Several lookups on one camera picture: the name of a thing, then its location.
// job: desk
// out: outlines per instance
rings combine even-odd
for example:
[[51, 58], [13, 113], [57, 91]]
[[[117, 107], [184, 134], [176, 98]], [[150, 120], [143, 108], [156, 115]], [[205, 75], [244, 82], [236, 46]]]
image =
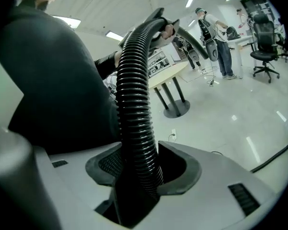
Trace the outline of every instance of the desk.
[[[190, 108], [190, 103], [185, 100], [181, 88], [178, 84], [178, 81], [176, 79], [176, 76], [183, 70], [185, 67], [188, 65], [187, 62], [181, 62], [178, 63], [174, 66], [171, 66], [167, 69], [164, 69], [163, 71], [157, 73], [153, 77], [149, 79], [149, 89], [154, 89], [157, 96], [159, 97], [160, 101], [162, 102], [164, 106], [164, 112], [163, 114], [168, 117], [168, 118], [176, 118], [183, 116], [186, 114]], [[166, 84], [167, 81], [173, 79], [173, 82], [177, 88], [177, 91], [179, 93], [179, 96], [181, 100], [176, 100], [174, 101], [174, 98], [171, 94], [171, 92], [168, 89], [168, 86]], [[165, 94], [167, 95], [170, 105], [167, 105], [166, 102], [164, 101], [161, 93], [158, 90], [158, 86], [161, 85]]]
[[240, 79], [243, 78], [243, 69], [242, 69], [242, 60], [241, 60], [241, 54], [240, 54], [240, 50], [239, 50], [239, 43], [242, 43], [244, 41], [253, 41], [253, 36], [244, 36], [244, 37], [241, 37], [241, 38], [237, 38], [237, 39], [234, 39], [234, 40], [228, 40], [227, 43], [230, 45], [230, 44], [233, 44], [234, 47], [235, 47], [235, 54], [236, 54], [236, 58], [237, 58], [237, 65], [238, 65], [238, 68], [239, 68], [239, 72], [238, 72], [238, 77]]

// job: hose ridge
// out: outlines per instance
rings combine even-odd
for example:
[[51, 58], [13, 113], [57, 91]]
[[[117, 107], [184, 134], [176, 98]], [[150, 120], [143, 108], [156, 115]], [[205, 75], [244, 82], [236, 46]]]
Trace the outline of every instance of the hose ridge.
[[154, 199], [163, 184], [149, 107], [148, 50], [153, 35], [164, 26], [163, 19], [136, 28], [126, 40], [117, 73], [117, 105], [124, 158], [139, 183]]

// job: white t-shirt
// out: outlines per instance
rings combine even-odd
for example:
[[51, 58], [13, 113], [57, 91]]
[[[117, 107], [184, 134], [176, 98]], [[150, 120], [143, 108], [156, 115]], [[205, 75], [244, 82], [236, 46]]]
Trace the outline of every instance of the white t-shirt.
[[250, 27], [249, 27], [248, 18], [246, 17], [246, 15], [243, 14], [242, 16], [240, 16], [240, 20], [241, 20], [241, 23], [245, 23], [242, 28], [246, 31], [249, 30]]
[[211, 14], [207, 14], [205, 17], [205, 20], [208, 21], [213, 27], [213, 29], [216, 31], [216, 36], [214, 39], [217, 39], [222, 42], [226, 42], [227, 41], [226, 33], [223, 34], [223, 32], [226, 32], [226, 30], [222, 26], [216, 23], [219, 19], [214, 17]]

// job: black shirt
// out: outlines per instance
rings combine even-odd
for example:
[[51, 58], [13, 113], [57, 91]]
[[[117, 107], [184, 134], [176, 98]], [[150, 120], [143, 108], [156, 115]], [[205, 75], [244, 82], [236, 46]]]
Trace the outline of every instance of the black shirt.
[[118, 141], [116, 106], [102, 80], [114, 54], [93, 61], [63, 21], [15, 7], [0, 31], [0, 62], [24, 93], [9, 129], [49, 154]]

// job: ceiling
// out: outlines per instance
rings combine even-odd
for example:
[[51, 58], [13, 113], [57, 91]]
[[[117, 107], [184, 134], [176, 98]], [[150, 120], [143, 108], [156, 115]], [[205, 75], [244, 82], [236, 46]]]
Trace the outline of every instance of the ceiling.
[[211, 1], [218, 0], [194, 0], [186, 9], [187, 0], [55, 0], [47, 12], [80, 19], [78, 31], [105, 35], [111, 30], [124, 36], [158, 7], [165, 8], [166, 18], [180, 18], [180, 25], [186, 28], [196, 18], [195, 8]]

